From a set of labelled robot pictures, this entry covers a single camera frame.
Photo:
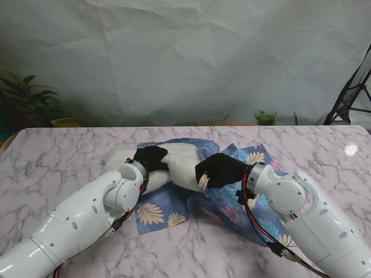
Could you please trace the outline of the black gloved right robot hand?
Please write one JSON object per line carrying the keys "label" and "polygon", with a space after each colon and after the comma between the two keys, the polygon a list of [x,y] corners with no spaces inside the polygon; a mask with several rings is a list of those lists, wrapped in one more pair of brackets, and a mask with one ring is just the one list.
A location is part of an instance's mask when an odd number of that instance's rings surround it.
{"label": "black gloved right robot hand", "polygon": [[216,153],[195,166],[195,176],[201,191],[222,188],[243,179],[248,166],[233,157]]}

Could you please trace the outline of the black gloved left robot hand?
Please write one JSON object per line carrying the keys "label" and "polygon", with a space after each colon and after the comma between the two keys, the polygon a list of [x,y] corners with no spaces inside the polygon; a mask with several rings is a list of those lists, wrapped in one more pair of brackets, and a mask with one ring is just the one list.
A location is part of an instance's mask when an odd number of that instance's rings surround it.
{"label": "black gloved left robot hand", "polygon": [[165,148],[156,145],[138,148],[133,160],[139,162],[149,173],[169,171],[168,165],[162,159],[168,154]]}

